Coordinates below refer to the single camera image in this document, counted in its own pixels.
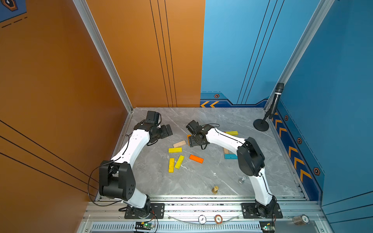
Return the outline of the yellow block horizontal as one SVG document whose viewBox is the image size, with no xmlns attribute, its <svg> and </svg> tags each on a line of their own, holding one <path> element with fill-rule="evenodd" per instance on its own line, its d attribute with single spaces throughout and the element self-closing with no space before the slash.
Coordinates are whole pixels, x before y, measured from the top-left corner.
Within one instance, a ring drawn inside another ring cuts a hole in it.
<svg viewBox="0 0 373 233">
<path fill-rule="evenodd" d="M 181 147 L 169 148 L 168 149 L 168 153 L 181 153 L 182 151 L 183 151 L 183 149 Z"/>
</svg>

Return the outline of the teal block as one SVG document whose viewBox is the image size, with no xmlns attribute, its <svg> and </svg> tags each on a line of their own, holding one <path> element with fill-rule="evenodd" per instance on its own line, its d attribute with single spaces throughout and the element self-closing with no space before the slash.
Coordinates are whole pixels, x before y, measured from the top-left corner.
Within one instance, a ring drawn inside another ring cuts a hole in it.
<svg viewBox="0 0 373 233">
<path fill-rule="evenodd" d="M 225 158 L 225 159 L 231 159 L 231 160 L 237 160 L 237 159 L 238 159 L 238 156 L 235 155 L 235 154 L 225 154 L 225 155 L 224 155 L 224 158 Z"/>
</svg>

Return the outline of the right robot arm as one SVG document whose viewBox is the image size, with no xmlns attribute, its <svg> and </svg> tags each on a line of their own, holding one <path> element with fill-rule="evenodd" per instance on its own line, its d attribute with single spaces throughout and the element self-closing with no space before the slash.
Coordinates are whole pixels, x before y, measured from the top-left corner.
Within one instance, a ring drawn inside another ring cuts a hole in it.
<svg viewBox="0 0 373 233">
<path fill-rule="evenodd" d="M 240 170 L 249 177 L 254 189 L 256 214 L 261 218 L 275 216 L 277 199 L 270 191 L 265 175 L 265 156 L 255 139 L 232 136 L 210 124 L 200 125 L 195 120 L 186 129 L 191 133 L 188 138 L 190 147 L 200 146 L 204 150 L 207 145 L 216 144 L 233 152 L 238 157 Z"/>
</svg>

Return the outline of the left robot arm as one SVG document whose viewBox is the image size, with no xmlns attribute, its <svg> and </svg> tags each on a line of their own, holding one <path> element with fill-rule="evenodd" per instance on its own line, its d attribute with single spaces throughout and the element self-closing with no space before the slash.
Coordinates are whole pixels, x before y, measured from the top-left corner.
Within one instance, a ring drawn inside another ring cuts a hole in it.
<svg viewBox="0 0 373 233">
<path fill-rule="evenodd" d="M 129 136 L 128 142 L 110 161 L 99 167 L 99 193 L 101 196 L 126 202 L 135 215 L 146 218 L 151 212 L 148 195 L 136 188 L 132 167 L 145 146 L 173 135 L 171 126 L 142 121 Z"/>
</svg>

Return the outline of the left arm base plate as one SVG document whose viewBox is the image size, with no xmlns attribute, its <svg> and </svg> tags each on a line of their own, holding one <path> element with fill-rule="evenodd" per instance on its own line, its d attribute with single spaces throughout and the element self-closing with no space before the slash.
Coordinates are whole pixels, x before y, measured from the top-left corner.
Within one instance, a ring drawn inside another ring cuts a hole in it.
<svg viewBox="0 0 373 233">
<path fill-rule="evenodd" d="M 142 209 L 134 208 L 131 206 L 126 207 L 124 214 L 125 219 L 152 219 L 156 217 L 158 219 L 164 218 L 165 212 L 164 203 L 150 203 L 150 205 L 145 206 Z"/>
</svg>

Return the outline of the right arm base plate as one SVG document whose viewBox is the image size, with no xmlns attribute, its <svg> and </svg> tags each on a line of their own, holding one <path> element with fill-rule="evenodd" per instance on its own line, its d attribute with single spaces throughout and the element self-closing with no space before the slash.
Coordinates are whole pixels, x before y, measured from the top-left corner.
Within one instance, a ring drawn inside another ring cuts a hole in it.
<svg viewBox="0 0 373 233">
<path fill-rule="evenodd" d="M 282 219 L 283 218 L 282 210 L 280 208 L 279 203 L 275 204 L 274 210 L 271 211 L 271 213 L 268 216 L 260 216 L 255 203 L 242 203 L 241 208 L 242 208 L 243 217 L 245 219 L 249 219 L 249 218 L 253 218 L 253 219 L 268 218 L 268 219 L 270 219 L 270 218 L 272 218 L 273 214 L 274 214 L 276 219 Z"/>
</svg>

